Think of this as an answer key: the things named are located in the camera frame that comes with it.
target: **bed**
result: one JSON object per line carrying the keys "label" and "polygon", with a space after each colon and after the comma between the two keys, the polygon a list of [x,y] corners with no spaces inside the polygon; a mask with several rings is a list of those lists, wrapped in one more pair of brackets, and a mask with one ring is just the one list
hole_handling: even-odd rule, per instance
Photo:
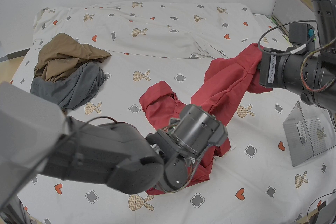
{"label": "bed", "polygon": [[[82,121],[111,116],[146,136],[154,129],[139,97],[148,87],[164,80],[182,102],[190,103],[212,59],[235,57],[280,22],[276,13],[283,12],[275,8],[271,18],[238,3],[140,1],[46,8],[36,15],[33,45],[11,83],[29,92],[39,50],[57,33],[67,33],[112,54],[100,64],[105,83],[90,101],[95,109],[85,113],[81,106],[69,115]],[[264,46],[285,50],[290,45],[284,30],[266,37]],[[134,81],[135,71],[148,79]],[[45,224],[291,223],[336,187],[335,149],[292,167],[282,123],[298,99],[281,89],[247,92],[241,106],[248,113],[236,113],[227,126],[231,150],[214,158],[209,181],[178,193],[139,193],[140,204],[134,207],[129,195],[105,185],[37,175],[18,196],[27,212]],[[299,187],[297,175],[305,179]]]}

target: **clear plastic box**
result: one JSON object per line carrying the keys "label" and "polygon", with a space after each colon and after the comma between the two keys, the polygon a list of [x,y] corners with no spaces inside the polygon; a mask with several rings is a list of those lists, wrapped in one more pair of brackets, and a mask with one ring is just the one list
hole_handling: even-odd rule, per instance
{"label": "clear plastic box", "polygon": [[298,101],[283,128],[293,166],[336,146],[335,121],[327,109]]}

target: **red fabric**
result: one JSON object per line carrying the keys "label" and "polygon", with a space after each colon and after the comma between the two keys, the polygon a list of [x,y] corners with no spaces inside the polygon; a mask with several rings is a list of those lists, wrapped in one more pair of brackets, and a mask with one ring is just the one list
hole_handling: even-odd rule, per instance
{"label": "red fabric", "polygon": [[[270,92],[259,85],[257,69],[262,52],[253,43],[232,59],[212,60],[204,76],[204,84],[191,97],[191,104],[201,106],[227,125],[236,112],[246,91],[251,93]],[[149,87],[140,97],[142,110],[155,129],[168,125],[171,117],[179,117],[185,104],[180,102],[171,87],[164,81]],[[230,149],[227,139],[220,147],[211,147],[204,155],[192,181],[188,186],[210,179],[213,156],[223,156]],[[163,192],[151,188],[149,195]]]}

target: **white label sticker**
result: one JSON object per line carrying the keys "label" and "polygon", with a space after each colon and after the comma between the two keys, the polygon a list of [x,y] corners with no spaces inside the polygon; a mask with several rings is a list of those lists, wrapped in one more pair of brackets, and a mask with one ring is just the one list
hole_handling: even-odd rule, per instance
{"label": "white label sticker", "polygon": [[271,61],[269,63],[268,83],[273,84],[275,77],[275,67],[277,66],[277,57],[271,55]]}

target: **gray garment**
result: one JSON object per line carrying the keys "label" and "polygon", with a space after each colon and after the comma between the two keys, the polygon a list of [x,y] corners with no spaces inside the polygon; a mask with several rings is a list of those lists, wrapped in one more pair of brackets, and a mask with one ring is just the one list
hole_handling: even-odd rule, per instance
{"label": "gray garment", "polygon": [[65,80],[44,81],[33,78],[30,93],[59,105],[75,109],[90,101],[104,83],[103,70],[93,62],[84,63]]}

